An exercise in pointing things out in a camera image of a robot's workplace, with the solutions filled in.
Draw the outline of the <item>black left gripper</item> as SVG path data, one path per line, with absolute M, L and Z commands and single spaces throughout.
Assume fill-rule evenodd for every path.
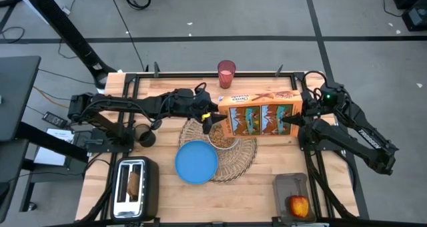
M 196 93 L 186 88 L 173 91 L 173 117 L 201 120 L 202 115 L 211 113 L 211 119 L 205 119 L 202 123 L 204 134 L 209 134 L 212 122 L 218 123 L 228 118 L 227 115 L 213 113 L 217 111 L 218 105 L 211 100 L 210 93 L 203 88 L 197 88 Z

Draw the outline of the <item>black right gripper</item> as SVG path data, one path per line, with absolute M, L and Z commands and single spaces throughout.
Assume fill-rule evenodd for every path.
M 293 124 L 296 126 L 304 126 L 305 120 L 312 120 L 320 118 L 322 114 L 321 102 L 311 95 L 308 90 L 304 90 L 301 93 L 303 100 L 302 104 L 302 115 L 294 115 L 283 117 L 283 122 Z

